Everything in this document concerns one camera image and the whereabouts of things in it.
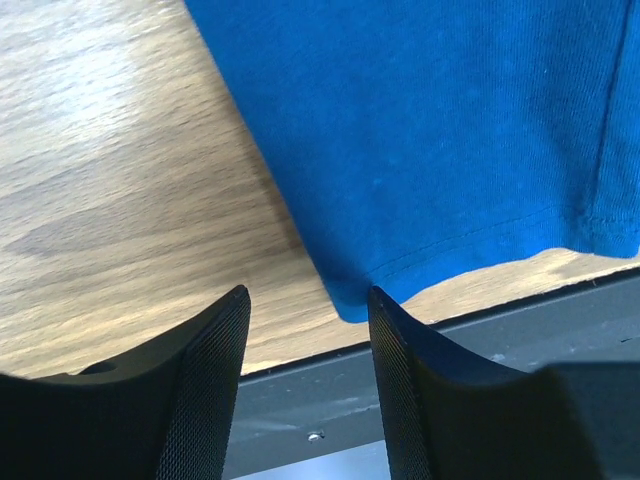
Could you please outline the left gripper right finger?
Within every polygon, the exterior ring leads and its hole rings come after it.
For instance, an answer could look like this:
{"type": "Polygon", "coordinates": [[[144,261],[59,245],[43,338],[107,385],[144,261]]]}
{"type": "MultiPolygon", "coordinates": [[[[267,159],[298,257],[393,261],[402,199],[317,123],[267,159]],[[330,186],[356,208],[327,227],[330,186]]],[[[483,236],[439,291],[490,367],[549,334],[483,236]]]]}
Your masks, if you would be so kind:
{"type": "Polygon", "coordinates": [[[369,333],[395,479],[635,479],[639,366],[486,359],[369,294],[369,333]]]}

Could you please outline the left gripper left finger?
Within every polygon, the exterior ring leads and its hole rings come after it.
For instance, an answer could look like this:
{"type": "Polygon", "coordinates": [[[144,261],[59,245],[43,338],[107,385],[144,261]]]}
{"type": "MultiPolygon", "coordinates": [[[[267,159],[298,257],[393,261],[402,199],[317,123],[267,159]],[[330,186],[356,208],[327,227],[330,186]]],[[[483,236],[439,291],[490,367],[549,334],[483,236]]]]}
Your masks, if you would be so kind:
{"type": "Polygon", "coordinates": [[[1,379],[5,479],[218,479],[251,303],[204,311],[77,374],[1,379]]]}

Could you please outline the dark blue t-shirt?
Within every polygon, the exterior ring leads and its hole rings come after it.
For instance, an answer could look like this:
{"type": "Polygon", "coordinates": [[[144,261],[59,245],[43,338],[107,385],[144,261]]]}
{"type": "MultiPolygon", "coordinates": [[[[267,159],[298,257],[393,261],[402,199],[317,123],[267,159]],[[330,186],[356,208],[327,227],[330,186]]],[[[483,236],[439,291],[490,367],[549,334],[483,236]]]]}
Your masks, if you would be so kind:
{"type": "Polygon", "coordinates": [[[191,1],[338,315],[639,251],[635,1],[191,1]]]}

